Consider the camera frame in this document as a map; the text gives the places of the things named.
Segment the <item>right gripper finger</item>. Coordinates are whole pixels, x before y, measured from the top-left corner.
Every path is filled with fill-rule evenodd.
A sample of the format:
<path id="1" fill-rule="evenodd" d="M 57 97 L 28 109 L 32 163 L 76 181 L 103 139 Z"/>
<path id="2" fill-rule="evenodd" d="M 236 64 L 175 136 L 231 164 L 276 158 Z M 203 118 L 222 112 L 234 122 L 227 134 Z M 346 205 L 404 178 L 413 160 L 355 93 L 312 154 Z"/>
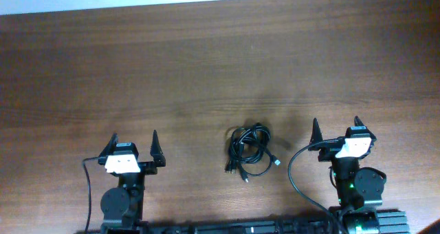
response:
<path id="1" fill-rule="evenodd" d="M 313 119 L 312 133 L 309 141 L 309 151 L 319 151 L 320 143 L 323 141 L 322 132 L 318 123 L 318 119 Z"/>
<path id="2" fill-rule="evenodd" d="M 354 127 L 353 131 L 355 135 L 369 135 L 372 141 L 376 141 L 376 136 L 368 129 L 366 125 L 363 124 L 363 122 L 360 120 L 358 116 L 354 117 Z"/>

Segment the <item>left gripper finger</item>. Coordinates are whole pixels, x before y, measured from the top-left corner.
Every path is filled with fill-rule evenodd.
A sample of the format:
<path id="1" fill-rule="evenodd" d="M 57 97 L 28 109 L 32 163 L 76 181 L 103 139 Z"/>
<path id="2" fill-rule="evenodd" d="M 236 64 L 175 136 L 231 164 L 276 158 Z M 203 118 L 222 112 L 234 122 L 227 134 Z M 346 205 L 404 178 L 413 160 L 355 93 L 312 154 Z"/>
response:
<path id="1" fill-rule="evenodd" d="M 160 142 L 156 130 L 153 131 L 153 139 L 151 143 L 150 155 L 152 156 L 153 162 L 155 163 L 156 167 L 166 166 L 166 159 L 162 152 L 162 148 L 160 146 Z"/>
<path id="2" fill-rule="evenodd" d="M 110 141 L 107 143 L 107 145 L 104 147 L 104 149 L 100 152 L 100 154 L 98 156 L 98 164 L 99 165 L 106 164 L 108 156 L 111 156 L 113 154 L 117 143 L 118 143 L 118 134 L 113 133 Z"/>

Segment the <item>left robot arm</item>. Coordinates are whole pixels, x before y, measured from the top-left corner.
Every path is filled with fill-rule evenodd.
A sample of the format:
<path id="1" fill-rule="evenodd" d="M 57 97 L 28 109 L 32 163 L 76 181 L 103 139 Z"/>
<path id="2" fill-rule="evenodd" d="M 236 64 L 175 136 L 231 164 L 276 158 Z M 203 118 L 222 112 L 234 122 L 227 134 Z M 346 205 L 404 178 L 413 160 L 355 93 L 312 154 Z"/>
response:
<path id="1" fill-rule="evenodd" d="M 166 166 L 157 132 L 153 132 L 151 161 L 140 162 L 139 151 L 133 142 L 119 142 L 113 134 L 98 156 L 98 164 L 118 179 L 118 185 L 107 190 L 101 198 L 103 213 L 101 233 L 148 233 L 148 223 L 142 220 L 145 177 L 157 174 Z"/>

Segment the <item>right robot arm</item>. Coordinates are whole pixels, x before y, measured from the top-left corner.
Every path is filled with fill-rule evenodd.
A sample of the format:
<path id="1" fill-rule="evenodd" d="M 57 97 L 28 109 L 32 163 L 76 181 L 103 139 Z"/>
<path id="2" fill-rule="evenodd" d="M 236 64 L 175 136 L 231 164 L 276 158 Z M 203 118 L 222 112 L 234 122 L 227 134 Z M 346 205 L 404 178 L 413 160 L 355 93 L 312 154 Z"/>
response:
<path id="1" fill-rule="evenodd" d="M 360 167 L 370 154 L 375 135 L 356 116 L 354 126 L 344 136 L 325 140 L 316 119 L 310 139 L 310 151 L 318 151 L 320 162 L 330 162 L 330 178 L 336 188 L 338 207 L 328 209 L 332 233 L 380 233 L 377 207 L 382 205 L 386 174 Z"/>

